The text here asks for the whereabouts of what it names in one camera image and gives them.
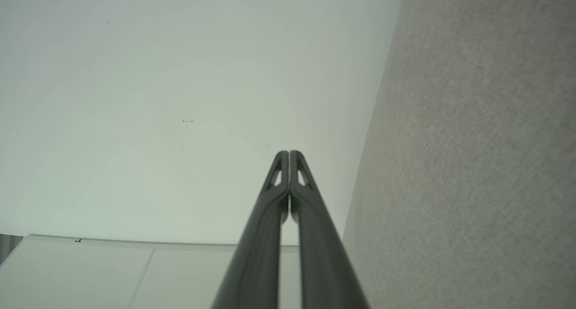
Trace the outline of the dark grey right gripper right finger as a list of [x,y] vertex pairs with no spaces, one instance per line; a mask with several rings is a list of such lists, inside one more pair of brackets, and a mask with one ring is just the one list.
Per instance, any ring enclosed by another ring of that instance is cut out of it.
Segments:
[[368,309],[358,278],[300,151],[290,152],[291,215],[300,237],[304,309]]

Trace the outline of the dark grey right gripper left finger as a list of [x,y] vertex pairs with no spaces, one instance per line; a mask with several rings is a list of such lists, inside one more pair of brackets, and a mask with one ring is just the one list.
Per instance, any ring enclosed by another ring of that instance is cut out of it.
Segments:
[[213,309],[277,309],[281,225],[288,214],[289,153],[268,171],[241,239],[216,293]]

